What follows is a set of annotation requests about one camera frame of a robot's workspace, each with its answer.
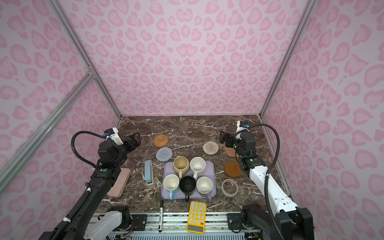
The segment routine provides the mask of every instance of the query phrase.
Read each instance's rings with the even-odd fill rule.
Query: cable clip
[[[71,223],[71,220],[67,217],[63,218],[63,222],[68,222],[68,223]]]

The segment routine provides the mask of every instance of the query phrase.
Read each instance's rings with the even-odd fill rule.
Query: pink leopard print wall
[[[38,239],[52,230],[84,192],[92,167],[72,153],[72,135],[80,130],[102,134],[117,117],[91,82],[9,187],[0,195],[0,239]],[[96,163],[103,139],[77,137],[80,155]]]
[[[0,3],[0,171],[85,75],[44,0]]]
[[[306,0],[62,0],[122,114],[259,113]]]
[[[384,238],[384,1],[321,0],[266,122],[323,240]]]

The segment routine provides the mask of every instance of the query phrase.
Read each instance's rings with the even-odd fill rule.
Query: calculator
[[[205,229],[205,212],[207,205],[203,202],[192,201],[189,207],[189,215],[187,222],[187,232],[204,233]]]

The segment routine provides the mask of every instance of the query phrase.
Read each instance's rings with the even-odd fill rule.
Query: mug handle
[[[207,194],[207,199],[208,199],[208,202],[212,202],[212,197],[210,192]]]

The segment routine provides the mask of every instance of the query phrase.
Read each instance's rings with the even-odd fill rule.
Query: purple tray
[[[205,169],[205,173],[203,174],[203,176],[208,177],[213,183],[212,191],[210,192],[210,195],[213,198],[214,196],[216,196],[216,181],[215,181],[214,164],[211,161],[205,161],[205,167],[206,167],[206,169]],[[167,162],[166,165],[164,166],[163,181],[164,181],[164,178],[166,176],[168,176],[169,174],[175,174],[176,175],[175,171],[173,170],[173,162]],[[185,177],[185,176],[193,177],[192,170],[189,169],[189,171],[183,175],[183,177]],[[161,196],[164,199],[169,199],[169,192],[167,189],[164,188],[164,186],[161,187]],[[202,197],[200,195],[199,191],[197,189],[195,189],[195,191],[189,195],[189,198],[195,199],[195,198],[206,198],[206,197]],[[181,190],[179,190],[175,193],[173,199],[185,199],[185,193],[183,193]]]

